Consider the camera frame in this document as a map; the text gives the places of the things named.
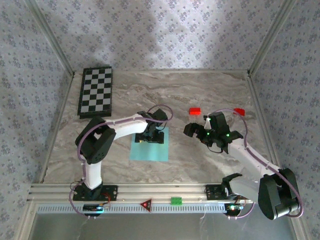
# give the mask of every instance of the red triangle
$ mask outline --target red triangle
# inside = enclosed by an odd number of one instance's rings
[[[151,211],[151,201],[152,201],[152,199],[149,199],[147,201],[144,201],[144,202],[140,203],[140,205],[143,208],[145,208],[148,212],[150,212]]]

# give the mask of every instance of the chessboard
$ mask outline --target chessboard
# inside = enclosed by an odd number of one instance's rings
[[[112,68],[85,68],[78,105],[80,119],[111,116]]]

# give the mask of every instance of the floral wallpaper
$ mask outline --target floral wallpaper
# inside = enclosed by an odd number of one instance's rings
[[[0,239],[14,237],[70,80],[22,0],[0,2]]]
[[[282,0],[38,0],[73,70],[246,70]]]
[[[297,177],[320,239],[320,2],[298,0],[254,76],[283,166]]]

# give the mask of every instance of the green block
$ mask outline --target green block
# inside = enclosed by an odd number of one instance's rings
[[[171,197],[171,205],[181,206],[182,205],[182,197]]]

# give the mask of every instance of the marble tabletop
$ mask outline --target marble tabletop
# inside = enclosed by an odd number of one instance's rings
[[[90,119],[77,116],[82,74],[75,74],[59,130],[47,166],[45,183],[70,183],[82,177],[75,139]],[[215,154],[198,139],[183,134],[186,124],[203,124],[203,118],[190,117],[190,107],[201,107],[203,114],[224,108],[243,108],[248,124],[248,142],[263,156],[266,149],[245,80],[217,72],[126,72],[113,73],[112,117],[129,117],[155,104],[166,104],[174,111],[169,127],[168,162],[129,160],[132,136],[115,140],[102,162],[104,183],[120,182],[201,182],[218,183],[232,173],[247,173],[228,154]],[[225,113],[231,130],[244,133],[239,117]]]

